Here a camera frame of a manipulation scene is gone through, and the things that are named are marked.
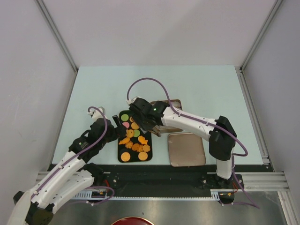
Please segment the square tin lid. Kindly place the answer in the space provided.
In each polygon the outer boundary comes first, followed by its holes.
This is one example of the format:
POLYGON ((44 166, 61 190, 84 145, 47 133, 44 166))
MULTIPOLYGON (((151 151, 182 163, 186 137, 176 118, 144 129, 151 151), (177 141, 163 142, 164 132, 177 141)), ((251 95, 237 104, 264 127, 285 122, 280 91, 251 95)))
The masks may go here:
POLYGON ((192 133, 177 133, 168 136, 168 153, 173 167, 203 166, 206 156, 201 137, 192 133))

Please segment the fish shaped orange cookie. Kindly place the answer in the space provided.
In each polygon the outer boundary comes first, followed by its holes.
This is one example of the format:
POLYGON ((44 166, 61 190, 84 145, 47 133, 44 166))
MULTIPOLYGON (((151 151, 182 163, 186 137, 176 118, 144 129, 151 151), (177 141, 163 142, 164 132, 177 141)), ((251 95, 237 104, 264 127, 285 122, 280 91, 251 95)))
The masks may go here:
POLYGON ((141 136, 141 135, 138 136, 138 141, 142 145, 147 145, 148 144, 148 140, 144 136, 141 136))

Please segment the pink round cookie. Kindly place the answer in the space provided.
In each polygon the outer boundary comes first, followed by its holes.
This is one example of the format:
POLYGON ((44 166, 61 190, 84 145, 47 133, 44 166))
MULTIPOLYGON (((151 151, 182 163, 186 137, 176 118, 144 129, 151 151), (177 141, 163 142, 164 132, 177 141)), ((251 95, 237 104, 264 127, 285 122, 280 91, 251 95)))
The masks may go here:
POLYGON ((130 124, 128 122, 123 122, 123 126, 125 126, 126 128, 129 128, 130 124))

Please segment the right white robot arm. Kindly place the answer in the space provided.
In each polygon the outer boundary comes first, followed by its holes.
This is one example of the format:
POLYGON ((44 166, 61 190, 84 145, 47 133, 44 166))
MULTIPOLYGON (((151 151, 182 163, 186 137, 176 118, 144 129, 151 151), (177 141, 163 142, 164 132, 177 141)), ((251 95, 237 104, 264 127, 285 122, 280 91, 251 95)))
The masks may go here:
POLYGON ((144 132, 160 137, 159 126, 174 127, 188 131, 209 143, 209 153, 216 159, 216 182, 221 188, 233 183, 232 152, 237 137, 229 120, 220 116, 210 119, 186 113, 173 106, 170 100, 150 103, 141 97, 127 100, 134 122, 144 132))

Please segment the metal tongs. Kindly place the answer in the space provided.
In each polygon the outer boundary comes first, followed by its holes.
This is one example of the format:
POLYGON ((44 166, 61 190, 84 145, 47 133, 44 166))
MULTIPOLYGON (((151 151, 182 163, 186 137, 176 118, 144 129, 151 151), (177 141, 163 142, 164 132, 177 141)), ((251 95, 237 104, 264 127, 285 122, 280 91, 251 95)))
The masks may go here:
POLYGON ((143 119, 140 117, 133 117, 133 121, 139 126, 139 128, 144 132, 150 132, 157 137, 161 137, 161 132, 157 128, 157 125, 155 122, 149 120, 149 119, 143 119))

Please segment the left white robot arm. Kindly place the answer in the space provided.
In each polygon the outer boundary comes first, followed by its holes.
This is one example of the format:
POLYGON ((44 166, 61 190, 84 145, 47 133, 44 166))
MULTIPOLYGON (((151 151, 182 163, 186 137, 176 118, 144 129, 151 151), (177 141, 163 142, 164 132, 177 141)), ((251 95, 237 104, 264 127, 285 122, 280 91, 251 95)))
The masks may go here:
POLYGON ((100 188, 104 171, 89 161, 105 144, 126 135, 126 128, 117 115, 115 125, 100 117, 79 138, 75 139, 63 159, 33 188, 19 191, 9 225, 47 225, 68 200, 82 190, 100 188))

